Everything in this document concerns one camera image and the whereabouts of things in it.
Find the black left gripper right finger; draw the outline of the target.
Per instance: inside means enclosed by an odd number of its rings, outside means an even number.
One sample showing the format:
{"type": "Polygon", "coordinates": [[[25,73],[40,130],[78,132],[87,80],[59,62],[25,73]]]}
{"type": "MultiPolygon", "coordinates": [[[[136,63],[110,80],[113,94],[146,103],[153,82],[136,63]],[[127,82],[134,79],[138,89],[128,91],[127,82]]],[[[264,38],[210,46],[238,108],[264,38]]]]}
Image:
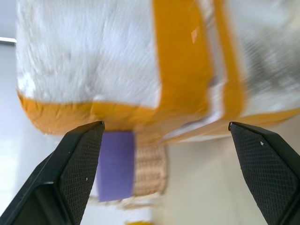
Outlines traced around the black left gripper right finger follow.
{"type": "Polygon", "coordinates": [[[240,168],[269,225],[300,223],[300,156],[277,133],[230,122],[240,168]]]}

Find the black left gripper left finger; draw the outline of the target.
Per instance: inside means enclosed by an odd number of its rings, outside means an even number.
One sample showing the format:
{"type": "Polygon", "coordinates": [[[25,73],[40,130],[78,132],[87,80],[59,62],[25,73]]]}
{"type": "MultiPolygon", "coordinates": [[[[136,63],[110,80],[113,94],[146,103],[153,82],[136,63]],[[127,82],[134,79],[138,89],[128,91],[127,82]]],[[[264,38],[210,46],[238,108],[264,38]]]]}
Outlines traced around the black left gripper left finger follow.
{"type": "Polygon", "coordinates": [[[67,132],[0,217],[2,225],[78,225],[95,180],[102,121],[67,132]]]}

